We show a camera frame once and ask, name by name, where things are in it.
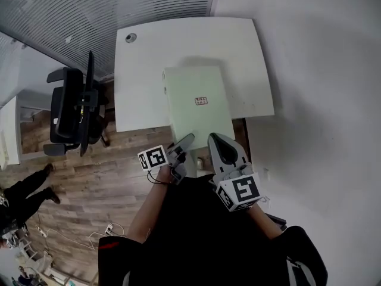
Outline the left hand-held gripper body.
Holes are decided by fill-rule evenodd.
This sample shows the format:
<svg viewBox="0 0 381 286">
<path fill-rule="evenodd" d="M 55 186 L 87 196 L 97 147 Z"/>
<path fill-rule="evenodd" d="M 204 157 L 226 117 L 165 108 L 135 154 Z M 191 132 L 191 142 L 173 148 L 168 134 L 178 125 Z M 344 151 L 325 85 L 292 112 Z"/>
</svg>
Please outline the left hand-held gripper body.
<svg viewBox="0 0 381 286">
<path fill-rule="evenodd" d="M 165 150 L 163 145 L 150 148 L 138 154 L 140 165 L 144 172 L 147 172 L 148 180 L 153 184 L 174 184 L 178 185 L 186 176 L 186 168 L 184 166 L 186 153 L 180 156 L 171 156 L 170 148 Z M 169 167 L 170 179 L 162 180 L 154 178 L 151 171 L 163 166 Z"/>
</svg>

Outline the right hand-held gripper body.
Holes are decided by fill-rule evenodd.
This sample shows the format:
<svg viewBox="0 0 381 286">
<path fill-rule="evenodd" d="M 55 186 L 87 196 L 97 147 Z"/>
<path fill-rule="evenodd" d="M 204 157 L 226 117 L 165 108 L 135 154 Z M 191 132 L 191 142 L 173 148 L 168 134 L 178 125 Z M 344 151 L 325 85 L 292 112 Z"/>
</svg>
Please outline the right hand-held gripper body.
<svg viewBox="0 0 381 286">
<path fill-rule="evenodd" d="M 262 198 L 259 175 L 250 162 L 239 167 L 216 165 L 214 173 L 215 193 L 229 212 L 248 209 Z"/>
</svg>

